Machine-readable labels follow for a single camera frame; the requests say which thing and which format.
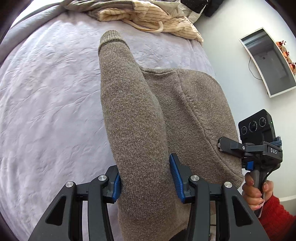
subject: red knit sleeve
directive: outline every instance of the red knit sleeve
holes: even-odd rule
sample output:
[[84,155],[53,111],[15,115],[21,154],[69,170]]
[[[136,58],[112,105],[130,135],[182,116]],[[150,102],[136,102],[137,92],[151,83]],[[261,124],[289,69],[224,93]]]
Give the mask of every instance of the red knit sleeve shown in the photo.
[[263,206],[259,219],[271,241],[282,241],[295,222],[296,216],[289,214],[279,199],[272,196]]

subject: sweater sleeve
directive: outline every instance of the sweater sleeve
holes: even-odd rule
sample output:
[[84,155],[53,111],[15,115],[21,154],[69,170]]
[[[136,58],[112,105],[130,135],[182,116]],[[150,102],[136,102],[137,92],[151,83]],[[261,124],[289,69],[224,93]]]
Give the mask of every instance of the sweater sleeve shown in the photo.
[[122,182],[123,240],[168,240],[186,223],[178,215],[162,109],[117,31],[102,36],[99,62],[103,117]]
[[259,219],[271,241],[282,241],[296,220],[296,216],[289,214],[279,199],[272,196],[263,206]]

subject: metal screw cap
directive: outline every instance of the metal screw cap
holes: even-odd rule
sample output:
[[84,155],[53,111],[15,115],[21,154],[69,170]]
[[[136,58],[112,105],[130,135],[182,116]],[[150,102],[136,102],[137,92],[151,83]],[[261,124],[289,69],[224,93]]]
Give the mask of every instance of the metal screw cap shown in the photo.
[[74,182],[71,182],[71,181],[66,183],[66,187],[67,187],[67,188],[70,188],[70,187],[72,187],[73,185],[74,185]]
[[98,179],[99,179],[100,181],[105,181],[105,180],[107,179],[107,176],[105,176],[105,175],[101,175],[101,176],[98,177]]
[[232,183],[231,182],[225,182],[224,186],[226,186],[227,188],[231,188],[232,187]]
[[192,175],[192,176],[191,176],[191,180],[192,180],[192,181],[198,181],[199,179],[200,179],[200,177],[197,176],[197,175]]

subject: gray knit sweater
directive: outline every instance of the gray knit sweater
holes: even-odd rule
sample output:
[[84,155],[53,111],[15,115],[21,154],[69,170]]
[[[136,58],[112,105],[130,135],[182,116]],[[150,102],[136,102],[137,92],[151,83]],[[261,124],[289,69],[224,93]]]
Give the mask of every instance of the gray knit sweater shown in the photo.
[[187,227],[190,212],[176,195],[170,153],[208,182],[243,181],[240,159],[217,148],[221,136],[237,140],[226,98],[203,72],[139,66],[115,30],[102,36],[99,61],[104,121],[122,180],[123,239],[167,241]]

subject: sweater cuff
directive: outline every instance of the sweater cuff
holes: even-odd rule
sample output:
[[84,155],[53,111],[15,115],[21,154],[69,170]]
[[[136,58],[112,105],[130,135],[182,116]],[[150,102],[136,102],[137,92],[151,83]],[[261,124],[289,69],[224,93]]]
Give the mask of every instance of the sweater cuff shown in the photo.
[[118,33],[116,30],[109,30],[105,32],[101,37],[98,54],[100,54],[100,50],[104,45],[111,42],[122,42],[128,47],[127,43],[123,40],[120,33]]

